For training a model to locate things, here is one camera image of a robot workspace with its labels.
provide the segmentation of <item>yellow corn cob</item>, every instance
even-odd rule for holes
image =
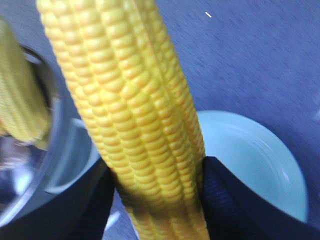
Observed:
[[[153,0],[38,0],[67,86],[141,240],[208,240],[202,135]]]
[[[0,136],[6,135],[7,131],[5,130],[4,126],[2,126],[2,123],[0,121]]]
[[[47,132],[44,96],[9,25],[0,17],[0,121],[14,138],[33,142]]]

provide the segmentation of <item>light blue bowl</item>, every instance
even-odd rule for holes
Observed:
[[[271,131],[225,111],[198,111],[207,156],[217,157],[262,198],[294,218],[307,221],[307,190],[300,168]]]

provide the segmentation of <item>yellow corn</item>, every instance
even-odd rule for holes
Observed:
[[[2,123],[0,121],[0,136],[6,135],[7,131],[5,130],[4,126],[2,126]]]
[[[141,240],[208,240],[204,147],[153,0],[38,0],[45,32]]]
[[[14,138],[41,139],[50,127],[46,102],[9,25],[0,17],[0,121]]]

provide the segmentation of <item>corn on the cob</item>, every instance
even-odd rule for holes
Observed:
[[[153,0],[38,0],[78,111],[141,240],[208,240],[202,135]]]
[[[0,121],[14,138],[41,139],[50,127],[45,98],[7,22],[0,17]]]
[[[6,135],[7,131],[5,130],[4,126],[2,126],[2,123],[0,121],[0,136]]]

